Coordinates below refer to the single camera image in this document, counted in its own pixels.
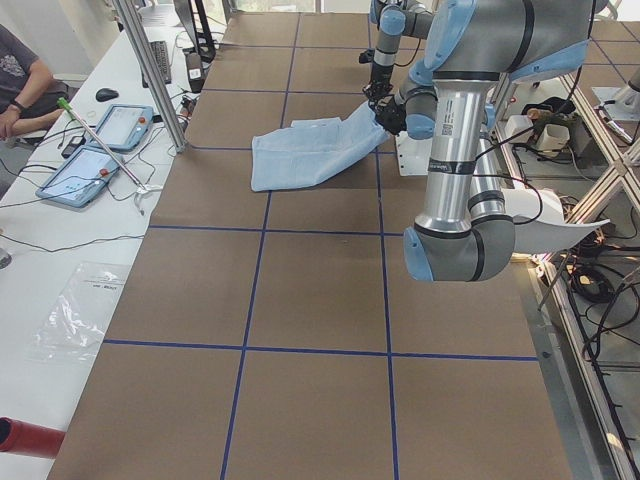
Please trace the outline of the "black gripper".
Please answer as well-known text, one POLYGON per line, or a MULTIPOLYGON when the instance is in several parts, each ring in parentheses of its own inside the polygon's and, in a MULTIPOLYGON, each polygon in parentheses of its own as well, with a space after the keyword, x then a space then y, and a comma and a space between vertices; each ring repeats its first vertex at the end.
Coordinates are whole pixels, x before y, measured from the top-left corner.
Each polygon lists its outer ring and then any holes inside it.
POLYGON ((375 120, 385 131, 399 135, 406 130, 406 110, 395 102, 379 104, 375 107, 375 120))
POLYGON ((394 65, 372 65, 370 80, 365 87, 365 95, 369 100, 381 100, 391 91, 393 69, 394 65))

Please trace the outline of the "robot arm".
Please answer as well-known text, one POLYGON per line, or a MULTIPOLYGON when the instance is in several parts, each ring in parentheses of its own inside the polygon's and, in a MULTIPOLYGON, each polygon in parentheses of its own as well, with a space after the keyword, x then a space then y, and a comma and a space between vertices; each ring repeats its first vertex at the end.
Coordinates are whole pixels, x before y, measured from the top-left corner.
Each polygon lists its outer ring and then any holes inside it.
POLYGON ((435 12, 413 2, 376 1, 379 23, 371 100, 389 93, 399 41, 426 41, 387 111, 402 107, 405 130, 430 140, 422 212, 404 233, 405 263, 420 281, 483 281, 500 273, 515 249, 485 137, 489 91, 501 77, 547 80, 585 60, 600 1, 445 1, 435 12))
POLYGON ((369 20, 378 28, 371 60, 370 80, 363 89, 369 101, 384 98, 392 89, 391 77, 403 37, 425 40, 434 13, 419 1, 372 1, 369 20))

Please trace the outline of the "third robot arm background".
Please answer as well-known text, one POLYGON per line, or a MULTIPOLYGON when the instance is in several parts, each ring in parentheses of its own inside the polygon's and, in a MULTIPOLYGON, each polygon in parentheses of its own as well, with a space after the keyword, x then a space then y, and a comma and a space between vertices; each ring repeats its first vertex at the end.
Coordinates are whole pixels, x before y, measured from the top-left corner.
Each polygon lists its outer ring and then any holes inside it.
POLYGON ((639 120, 639 70, 623 87, 593 87, 606 121, 639 120))

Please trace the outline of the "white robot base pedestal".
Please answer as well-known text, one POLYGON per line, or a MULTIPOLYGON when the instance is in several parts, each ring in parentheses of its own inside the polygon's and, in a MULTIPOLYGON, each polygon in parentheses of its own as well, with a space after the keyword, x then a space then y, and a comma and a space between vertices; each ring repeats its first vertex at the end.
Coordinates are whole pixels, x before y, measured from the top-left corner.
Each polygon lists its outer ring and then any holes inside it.
POLYGON ((399 174, 426 176, 430 159, 432 139, 414 140, 406 132, 395 138, 399 174))

